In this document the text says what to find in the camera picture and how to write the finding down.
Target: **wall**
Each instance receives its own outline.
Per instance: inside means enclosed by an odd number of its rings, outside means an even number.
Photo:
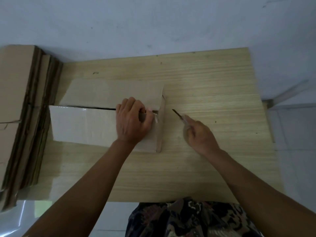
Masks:
[[[272,98],[315,73],[315,5],[316,0],[0,0],[0,46],[36,44],[64,62],[247,46],[260,94]]]

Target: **tiled floor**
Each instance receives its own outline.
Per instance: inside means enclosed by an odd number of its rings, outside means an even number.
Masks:
[[[286,194],[316,212],[316,107],[269,111]],[[108,202],[90,237],[123,237],[138,203]],[[0,237],[18,237],[36,221],[34,201],[0,214]]]

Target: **person's right arm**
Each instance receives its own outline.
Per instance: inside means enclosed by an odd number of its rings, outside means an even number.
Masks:
[[[220,149],[213,133],[200,121],[185,117],[190,146],[203,155],[264,236],[314,236],[316,214],[259,179]]]

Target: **patterned clothing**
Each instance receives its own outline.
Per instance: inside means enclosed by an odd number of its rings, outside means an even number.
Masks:
[[[238,204],[196,202],[140,203],[129,217],[125,237],[263,236]]]

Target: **light wood grain surface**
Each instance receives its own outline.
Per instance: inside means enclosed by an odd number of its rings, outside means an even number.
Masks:
[[[109,201],[164,202],[192,196],[237,203],[221,176],[184,141],[183,123],[171,109],[208,125],[222,149],[283,191],[247,48],[66,63],[56,103],[75,78],[165,83],[162,151],[132,153]],[[104,147],[55,142],[50,130],[39,183],[22,191],[20,198],[58,199],[105,151]]]

